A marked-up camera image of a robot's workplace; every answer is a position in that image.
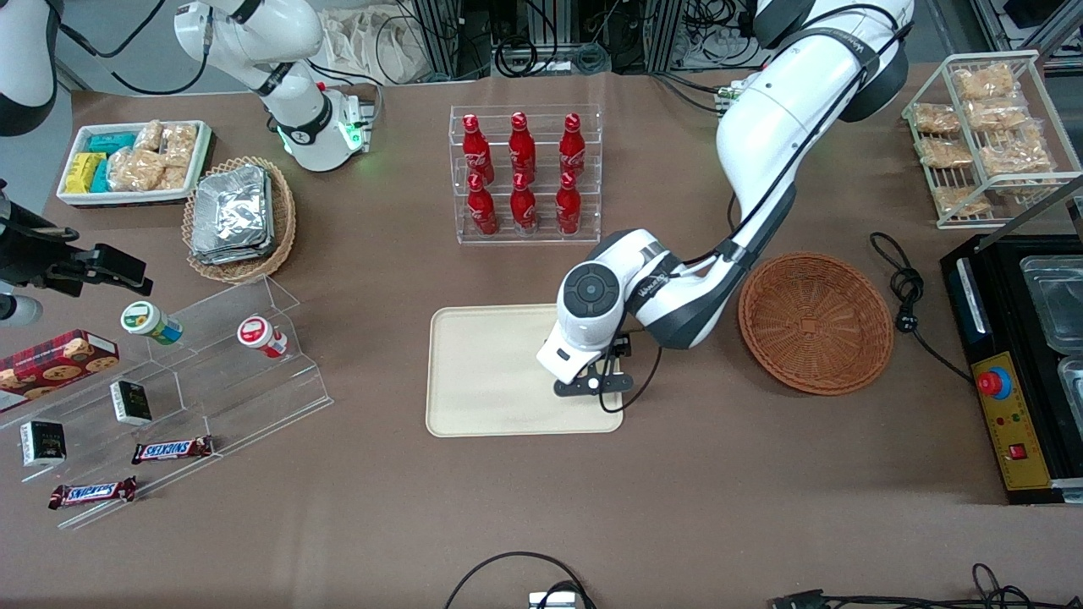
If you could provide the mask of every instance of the red coca-cola bottle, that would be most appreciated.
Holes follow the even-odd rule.
[[[488,142],[478,127],[478,117],[468,114],[462,117],[462,128],[466,135],[462,138],[462,155],[467,157],[467,167],[471,173],[482,177],[485,184],[492,184],[496,178],[493,171],[493,155],[488,152]]]
[[[560,172],[571,171],[578,178],[583,173],[587,144],[579,133],[579,115],[572,113],[564,117],[564,137],[560,139]]]
[[[526,176],[516,173],[511,179],[511,217],[516,220],[516,232],[520,236],[533,235],[538,230],[538,217],[534,209],[534,193],[531,192]]]
[[[560,176],[560,190],[557,191],[557,228],[562,235],[574,235],[579,231],[579,208],[583,199],[575,190],[575,173],[565,171]]]
[[[526,129],[526,115],[517,112],[511,115],[511,138],[508,140],[511,153],[511,171],[522,173],[527,184],[534,183],[537,170],[537,155],[534,153],[534,137]]]
[[[500,222],[493,206],[493,195],[485,190],[482,177],[478,173],[471,173],[467,178],[467,185],[470,187],[467,206],[470,207],[470,217],[473,218],[478,232],[484,236],[495,235],[500,230]]]

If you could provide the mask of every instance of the red button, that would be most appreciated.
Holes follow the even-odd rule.
[[[978,391],[986,396],[995,396],[1004,389],[1004,381],[995,372],[983,372],[978,375]]]

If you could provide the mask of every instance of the wicker basket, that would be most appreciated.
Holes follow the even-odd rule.
[[[820,254],[761,264],[745,282],[739,318],[745,344],[767,372],[820,396],[875,380],[895,341],[887,304],[869,280]]]
[[[253,260],[240,260],[227,262],[225,264],[204,264],[192,256],[188,256],[188,265],[200,275],[220,282],[240,284],[259,276],[270,275],[282,267],[289,256],[289,250],[293,247],[293,237],[297,234],[297,210],[293,206],[293,194],[289,192],[289,184],[282,171],[270,160],[243,156],[231,158],[225,163],[216,165],[207,171],[207,174],[233,171],[243,165],[258,165],[271,174],[271,195],[274,206],[274,230],[275,238],[278,241],[277,247],[266,258]],[[188,194],[188,200],[184,204],[184,223],[181,225],[181,238],[184,245],[192,248],[192,213],[195,206],[195,191]]]

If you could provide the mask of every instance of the table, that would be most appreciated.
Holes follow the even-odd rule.
[[[926,280],[925,337],[963,353],[937,261],[966,231],[938,231],[901,105],[838,124],[799,172],[767,255],[813,250],[853,264],[890,302],[884,230]],[[728,82],[736,73],[703,75]],[[75,126],[206,120],[216,160],[259,155],[299,206],[275,276],[336,403],[152,497],[70,533],[40,489],[0,459],[0,598],[10,609],[439,607],[474,563],[509,549],[557,556],[602,607],[761,607],[834,594],[970,593],[988,562],[1033,598],[1080,592],[1083,510],[1004,505],[974,389],[909,337],[886,373],[841,398],[795,392],[761,370],[728,308],[692,351],[666,352],[613,433],[436,439],[425,428],[429,320],[442,307],[547,302],[586,246],[460,247],[447,184],[453,104],[604,104],[604,231],[649,228],[679,255],[726,232],[730,195],[715,121],[645,77],[600,75],[392,88],[373,153],[329,173],[292,163],[256,95],[73,98]],[[223,288],[184,261],[179,207],[47,216],[148,263],[154,300],[183,308]],[[36,293],[41,323],[5,331],[13,351],[78,325],[123,338],[134,295]],[[627,364],[645,373],[645,345]],[[562,575],[514,559],[479,573],[459,607],[521,607]]]

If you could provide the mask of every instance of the yellow control panel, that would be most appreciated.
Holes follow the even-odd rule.
[[[1009,491],[1049,488],[1049,470],[1039,446],[1012,357],[999,353],[973,366],[986,426],[993,440],[1004,485]]]

